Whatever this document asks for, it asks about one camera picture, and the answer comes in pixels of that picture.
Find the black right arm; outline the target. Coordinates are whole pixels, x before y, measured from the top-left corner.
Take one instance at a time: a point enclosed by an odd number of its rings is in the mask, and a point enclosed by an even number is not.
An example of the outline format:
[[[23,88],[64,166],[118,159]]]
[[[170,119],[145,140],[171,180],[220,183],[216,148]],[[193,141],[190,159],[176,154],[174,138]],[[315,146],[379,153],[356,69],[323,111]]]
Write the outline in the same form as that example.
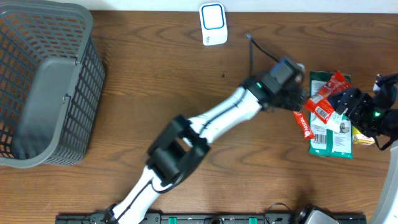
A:
[[[332,108],[345,115],[380,151],[389,150],[389,168],[369,223],[397,223],[397,74],[377,75],[373,96],[348,88],[328,97]]]

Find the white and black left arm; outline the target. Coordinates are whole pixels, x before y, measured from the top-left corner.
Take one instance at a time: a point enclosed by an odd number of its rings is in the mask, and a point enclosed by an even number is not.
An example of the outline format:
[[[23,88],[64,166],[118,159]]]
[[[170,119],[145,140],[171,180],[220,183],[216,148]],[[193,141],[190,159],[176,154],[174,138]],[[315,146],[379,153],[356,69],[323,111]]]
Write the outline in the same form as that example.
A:
[[[140,223],[157,198],[187,179],[210,146],[236,125],[270,107],[300,111],[307,92],[304,66],[280,59],[270,70],[247,77],[236,91],[211,110],[189,119],[174,117],[150,145],[137,184],[127,197],[108,208],[105,223]]]

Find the green white 3M packet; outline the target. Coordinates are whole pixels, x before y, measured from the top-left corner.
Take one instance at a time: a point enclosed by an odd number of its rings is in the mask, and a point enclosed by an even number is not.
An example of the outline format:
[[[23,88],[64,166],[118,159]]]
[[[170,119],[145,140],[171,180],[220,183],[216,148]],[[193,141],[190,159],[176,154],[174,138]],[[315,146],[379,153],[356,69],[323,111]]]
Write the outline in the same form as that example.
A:
[[[331,72],[310,72],[310,96],[318,93],[320,88],[332,77]],[[344,159],[353,158],[352,150],[352,127],[351,121],[345,115],[339,115],[342,120],[335,132],[328,129],[328,126],[321,122],[317,115],[309,112],[309,125],[315,135],[309,140],[309,153],[316,156],[337,157]]]

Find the white teal wipes packet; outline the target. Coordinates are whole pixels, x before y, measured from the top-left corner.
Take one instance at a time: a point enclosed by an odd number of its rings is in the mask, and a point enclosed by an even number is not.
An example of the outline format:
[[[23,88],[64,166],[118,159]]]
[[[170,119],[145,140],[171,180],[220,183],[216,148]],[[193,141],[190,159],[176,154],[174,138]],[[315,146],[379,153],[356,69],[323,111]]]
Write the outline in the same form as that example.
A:
[[[333,112],[326,124],[323,121],[321,121],[317,115],[311,113],[310,116],[311,116],[311,125],[314,125],[316,128],[329,129],[334,132],[340,131],[340,124],[343,120],[342,114]]]

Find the thin red stick packet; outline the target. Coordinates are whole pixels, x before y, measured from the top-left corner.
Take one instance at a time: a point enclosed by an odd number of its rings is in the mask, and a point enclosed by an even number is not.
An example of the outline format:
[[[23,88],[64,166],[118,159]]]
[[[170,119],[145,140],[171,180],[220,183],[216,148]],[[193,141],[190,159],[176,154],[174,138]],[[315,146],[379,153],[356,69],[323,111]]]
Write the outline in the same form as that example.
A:
[[[302,111],[300,111],[300,112],[294,111],[293,115],[296,119],[297,124],[301,127],[301,129],[303,131],[304,139],[306,139],[306,140],[314,139],[315,134],[310,129],[309,123],[308,123],[304,113]]]

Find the red snack packet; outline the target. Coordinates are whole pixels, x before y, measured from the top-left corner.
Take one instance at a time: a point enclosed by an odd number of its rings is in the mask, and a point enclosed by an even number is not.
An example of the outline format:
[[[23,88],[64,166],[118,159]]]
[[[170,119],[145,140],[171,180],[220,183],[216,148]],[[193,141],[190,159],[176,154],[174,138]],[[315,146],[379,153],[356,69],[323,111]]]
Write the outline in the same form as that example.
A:
[[[320,86],[319,90],[315,90],[315,86],[313,86],[315,81],[325,83]],[[310,89],[315,93],[307,100],[304,107],[316,115],[323,124],[327,124],[335,112],[328,97],[351,88],[350,78],[344,76],[340,71],[335,73],[311,71],[310,83]]]

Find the green snack box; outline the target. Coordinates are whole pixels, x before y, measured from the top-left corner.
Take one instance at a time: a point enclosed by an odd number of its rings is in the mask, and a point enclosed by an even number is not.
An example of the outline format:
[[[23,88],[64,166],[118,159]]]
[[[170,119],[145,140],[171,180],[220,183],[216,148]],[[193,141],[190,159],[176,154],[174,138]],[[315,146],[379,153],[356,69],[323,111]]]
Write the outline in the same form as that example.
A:
[[[362,134],[357,128],[352,127],[353,144],[372,145],[375,143],[373,138],[369,138]]]

